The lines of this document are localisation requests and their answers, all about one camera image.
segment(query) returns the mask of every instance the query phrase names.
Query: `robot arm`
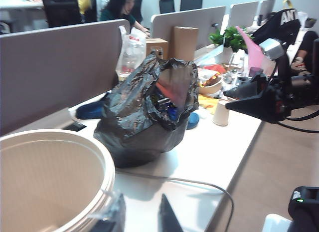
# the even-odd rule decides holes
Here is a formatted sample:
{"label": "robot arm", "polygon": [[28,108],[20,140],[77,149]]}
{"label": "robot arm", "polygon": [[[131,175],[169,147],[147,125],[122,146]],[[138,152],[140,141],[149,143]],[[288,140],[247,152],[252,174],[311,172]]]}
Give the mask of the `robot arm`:
{"label": "robot arm", "polygon": [[290,77],[288,56],[275,39],[267,39],[259,45],[263,53],[276,61],[278,76],[256,75],[250,82],[224,92],[238,101],[226,104],[226,108],[261,120],[277,123],[291,115],[291,111],[319,104],[319,39],[314,41],[313,72],[311,75]]}

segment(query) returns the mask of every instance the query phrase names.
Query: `wall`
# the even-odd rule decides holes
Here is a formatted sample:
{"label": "wall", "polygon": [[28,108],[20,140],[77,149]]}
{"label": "wall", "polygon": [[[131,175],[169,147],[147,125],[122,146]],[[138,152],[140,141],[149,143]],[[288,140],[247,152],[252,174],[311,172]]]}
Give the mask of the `wall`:
{"label": "wall", "polygon": [[[260,1],[260,0],[203,0],[203,7],[213,7],[213,6],[222,6],[227,7],[226,13],[229,11],[231,4],[249,2],[249,1]],[[309,17],[314,17],[319,19],[319,10],[318,4],[319,0],[291,0],[294,7],[298,11],[307,12]],[[276,0],[274,11],[280,10],[283,8],[283,0]],[[179,11],[180,0],[175,0],[175,10]],[[159,14],[159,0],[143,0],[142,4],[142,14],[144,20],[142,24],[146,27],[151,26],[151,16],[153,14]],[[316,23],[314,30],[319,32],[319,21]]]}

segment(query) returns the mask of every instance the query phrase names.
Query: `white bucket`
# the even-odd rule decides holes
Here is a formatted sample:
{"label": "white bucket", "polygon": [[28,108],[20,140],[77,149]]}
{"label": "white bucket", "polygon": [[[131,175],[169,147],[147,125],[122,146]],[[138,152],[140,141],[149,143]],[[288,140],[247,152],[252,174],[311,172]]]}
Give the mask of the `white bucket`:
{"label": "white bucket", "polygon": [[87,232],[110,201],[115,168],[96,139],[66,130],[0,139],[1,232]]}

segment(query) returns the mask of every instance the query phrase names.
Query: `cardboard box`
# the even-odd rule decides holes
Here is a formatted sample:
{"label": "cardboard box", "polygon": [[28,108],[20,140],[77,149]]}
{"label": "cardboard box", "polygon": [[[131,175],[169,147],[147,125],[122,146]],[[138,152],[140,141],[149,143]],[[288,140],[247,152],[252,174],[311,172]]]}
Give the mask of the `cardboard box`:
{"label": "cardboard box", "polygon": [[169,43],[169,57],[193,61],[198,38],[198,28],[175,26]]}
{"label": "cardboard box", "polygon": [[161,48],[163,48],[163,59],[168,59],[168,41],[165,41],[161,38],[147,38],[146,55],[150,54],[152,46],[160,46]]}

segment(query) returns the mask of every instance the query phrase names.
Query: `wooden floor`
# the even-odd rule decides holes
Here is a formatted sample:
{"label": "wooden floor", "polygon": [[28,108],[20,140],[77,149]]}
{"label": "wooden floor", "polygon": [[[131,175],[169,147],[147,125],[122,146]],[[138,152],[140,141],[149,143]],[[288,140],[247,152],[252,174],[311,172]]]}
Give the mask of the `wooden floor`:
{"label": "wooden floor", "polygon": [[[292,117],[318,109],[312,106],[295,110]],[[319,117],[285,123],[319,130]],[[228,232],[261,232],[266,215],[272,213],[290,218],[290,196],[293,189],[303,185],[319,187],[319,134],[265,123],[229,188],[235,211]],[[225,231],[229,213],[230,203],[225,200],[208,231]]]}

